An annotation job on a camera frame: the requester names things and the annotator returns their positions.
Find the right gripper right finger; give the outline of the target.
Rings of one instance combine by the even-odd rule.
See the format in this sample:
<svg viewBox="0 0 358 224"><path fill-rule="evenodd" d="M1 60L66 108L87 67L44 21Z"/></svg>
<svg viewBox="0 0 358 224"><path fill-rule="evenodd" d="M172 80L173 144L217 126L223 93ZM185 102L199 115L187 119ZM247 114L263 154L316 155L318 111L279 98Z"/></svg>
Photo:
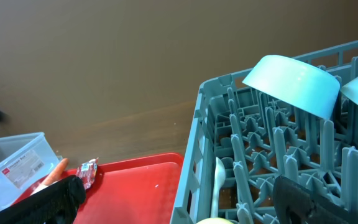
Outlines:
<svg viewBox="0 0 358 224"><path fill-rule="evenodd" d="M280 223L358 223L358 181L311 176L306 186L279 176L273 203Z"/></svg>

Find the red snack wrapper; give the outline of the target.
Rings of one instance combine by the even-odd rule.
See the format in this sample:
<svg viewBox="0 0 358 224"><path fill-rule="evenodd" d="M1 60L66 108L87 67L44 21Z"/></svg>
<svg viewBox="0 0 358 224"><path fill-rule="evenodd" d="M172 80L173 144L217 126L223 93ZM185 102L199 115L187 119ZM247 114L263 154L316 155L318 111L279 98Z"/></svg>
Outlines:
<svg viewBox="0 0 358 224"><path fill-rule="evenodd" d="M88 190L94 183L98 170L98 159L97 157L84 162L76 170L76 176L81 179L85 190Z"/></svg>

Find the orange carrot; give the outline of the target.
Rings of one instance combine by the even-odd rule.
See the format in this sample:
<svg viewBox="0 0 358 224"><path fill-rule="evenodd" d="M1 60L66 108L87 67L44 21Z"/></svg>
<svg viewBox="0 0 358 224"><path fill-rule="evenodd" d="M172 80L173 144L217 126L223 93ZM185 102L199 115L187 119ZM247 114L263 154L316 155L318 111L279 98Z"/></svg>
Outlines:
<svg viewBox="0 0 358 224"><path fill-rule="evenodd" d="M41 182L41 184L32 192L32 195L59 181L68 164L69 159L62 159L54 168L54 170L51 171L51 173L49 173L49 175L46 176L46 178Z"/></svg>

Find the yellow cup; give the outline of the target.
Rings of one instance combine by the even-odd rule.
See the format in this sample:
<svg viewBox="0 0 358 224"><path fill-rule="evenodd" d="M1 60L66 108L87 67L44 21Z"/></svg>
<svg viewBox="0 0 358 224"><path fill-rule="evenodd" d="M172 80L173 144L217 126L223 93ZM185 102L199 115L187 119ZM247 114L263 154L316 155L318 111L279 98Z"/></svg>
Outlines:
<svg viewBox="0 0 358 224"><path fill-rule="evenodd" d="M214 217L214 218L206 218L204 220L197 222L196 224L233 224L233 222L224 218Z"/></svg>

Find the white plastic spoon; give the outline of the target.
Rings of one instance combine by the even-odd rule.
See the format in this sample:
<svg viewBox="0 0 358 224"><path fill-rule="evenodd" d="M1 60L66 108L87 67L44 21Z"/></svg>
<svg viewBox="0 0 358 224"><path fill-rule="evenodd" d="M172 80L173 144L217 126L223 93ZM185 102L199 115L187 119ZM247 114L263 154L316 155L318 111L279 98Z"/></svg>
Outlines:
<svg viewBox="0 0 358 224"><path fill-rule="evenodd" d="M226 180L226 170L225 166L220 160L220 158L216 157L216 167L214 171L214 185L211 199L211 212L210 217L216 218L218 216L219 210L219 192L221 187L224 185Z"/></svg>

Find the light blue bowl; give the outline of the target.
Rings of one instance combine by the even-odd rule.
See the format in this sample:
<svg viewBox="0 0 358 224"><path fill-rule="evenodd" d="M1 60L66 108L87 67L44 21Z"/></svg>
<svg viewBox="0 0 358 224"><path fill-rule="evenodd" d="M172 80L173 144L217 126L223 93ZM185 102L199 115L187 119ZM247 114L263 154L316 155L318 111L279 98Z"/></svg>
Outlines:
<svg viewBox="0 0 358 224"><path fill-rule="evenodd" d="M340 90L330 73L281 55L262 57L242 82L322 119L331 118Z"/></svg>

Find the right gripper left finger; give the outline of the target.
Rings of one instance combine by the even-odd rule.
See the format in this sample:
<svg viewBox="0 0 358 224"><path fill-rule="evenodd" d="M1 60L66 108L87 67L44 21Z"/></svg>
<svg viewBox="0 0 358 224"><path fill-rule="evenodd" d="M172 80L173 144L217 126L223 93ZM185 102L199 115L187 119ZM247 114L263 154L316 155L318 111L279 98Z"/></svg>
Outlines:
<svg viewBox="0 0 358 224"><path fill-rule="evenodd" d="M85 199L82 180L70 175L0 211L0 224L72 224Z"/></svg>

